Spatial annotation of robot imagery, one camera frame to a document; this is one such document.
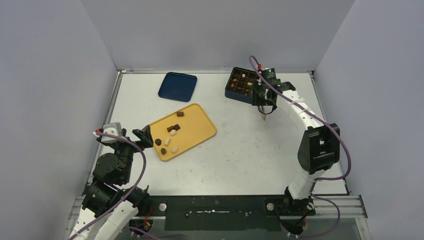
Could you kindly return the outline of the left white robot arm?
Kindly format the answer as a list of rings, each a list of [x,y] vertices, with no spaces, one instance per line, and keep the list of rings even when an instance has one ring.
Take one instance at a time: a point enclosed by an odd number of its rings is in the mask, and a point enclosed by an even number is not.
[[[146,171],[144,150],[154,146],[151,127],[132,130],[138,138],[136,141],[126,133],[118,122],[105,124],[93,132],[96,141],[113,152],[99,156],[95,163],[92,183],[84,189],[81,213],[70,240],[113,240],[132,217],[149,216],[153,212],[148,190],[138,187]],[[130,181],[135,153],[141,154],[144,166],[136,183],[121,189]]]

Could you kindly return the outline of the yellow plastic tray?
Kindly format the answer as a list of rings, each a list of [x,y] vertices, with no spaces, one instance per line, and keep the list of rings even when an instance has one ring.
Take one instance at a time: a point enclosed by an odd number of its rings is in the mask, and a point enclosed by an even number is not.
[[[177,117],[177,112],[184,112],[184,116]],[[176,130],[175,136],[170,136],[167,128],[178,124],[179,130]],[[210,139],[217,133],[217,128],[205,113],[203,108],[192,103],[187,105],[159,120],[150,124],[151,135],[153,138],[153,148],[158,158],[167,162],[182,153],[194,148],[198,144]],[[169,146],[165,146],[165,140],[170,138]],[[161,139],[160,146],[155,144],[155,139]],[[172,153],[172,148],[179,148],[177,153]],[[161,153],[161,149],[166,149],[166,154]]]

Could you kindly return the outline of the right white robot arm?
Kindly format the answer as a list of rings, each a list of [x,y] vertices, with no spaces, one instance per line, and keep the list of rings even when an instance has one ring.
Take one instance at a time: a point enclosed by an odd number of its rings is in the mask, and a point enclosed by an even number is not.
[[[277,78],[273,68],[258,73],[251,89],[252,105],[283,110],[303,133],[297,151],[299,173],[287,188],[290,196],[282,201],[284,210],[295,214],[311,195],[316,179],[340,160],[340,128],[318,117],[290,82]]]

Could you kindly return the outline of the metal serving tongs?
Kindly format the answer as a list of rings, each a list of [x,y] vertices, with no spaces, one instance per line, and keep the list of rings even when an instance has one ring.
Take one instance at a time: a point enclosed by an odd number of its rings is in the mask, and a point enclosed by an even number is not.
[[[260,111],[262,120],[265,121],[267,118],[267,112],[265,111],[264,106],[259,106],[258,110]]]

